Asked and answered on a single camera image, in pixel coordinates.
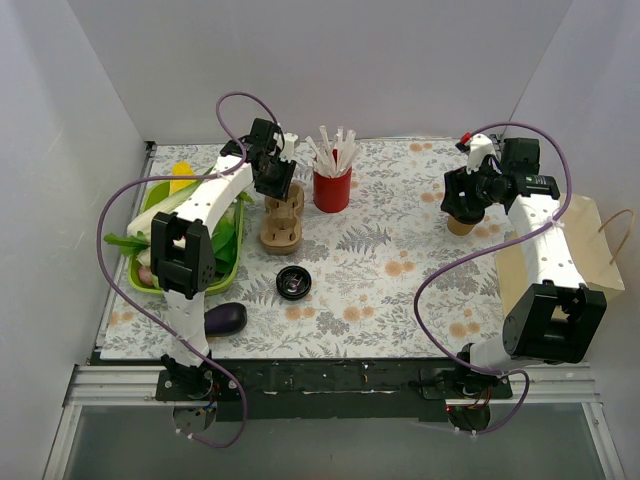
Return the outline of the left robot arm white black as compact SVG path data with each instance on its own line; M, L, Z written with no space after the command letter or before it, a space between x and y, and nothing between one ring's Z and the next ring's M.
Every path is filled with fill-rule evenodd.
M296 167L299 137L264 119L253 122L239 143L229 141L215 166L171 213L151 222L151 271L167 303L166 324L174 336L161 357L170 381L188 398L200 400L213 389L204 366L210 357L205 335L205 291L215 273L211 237L227 208L244 189L284 200Z

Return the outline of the brown cardboard cup carrier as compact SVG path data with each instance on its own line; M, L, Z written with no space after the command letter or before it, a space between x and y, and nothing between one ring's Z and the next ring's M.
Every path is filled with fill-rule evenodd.
M293 181L286 200L266 197L259 241L273 255L288 255L302 244L302 220L305 195L303 185Z

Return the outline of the brown paper coffee cup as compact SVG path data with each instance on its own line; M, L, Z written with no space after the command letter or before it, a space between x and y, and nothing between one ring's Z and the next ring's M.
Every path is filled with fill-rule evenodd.
M447 220L447 228L449 232L456 236L466 236L474 227L474 224L462 223L453 216L449 216Z

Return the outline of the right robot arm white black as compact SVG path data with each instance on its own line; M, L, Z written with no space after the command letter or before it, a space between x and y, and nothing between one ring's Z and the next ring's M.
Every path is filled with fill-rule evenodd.
M539 143L515 138L498 159L492 140L465 134L457 148L465 166L444 176L442 211L447 227L465 236L485 211L501 205L516 234L528 285L505 316L499 336L470 343L458 353L468 363L452 373L454 389L475 397L489 384L487 371L506 372L538 364L581 362L607 307L603 292L588 287L571 256L562 227L554 222L560 192L554 178L540 174Z

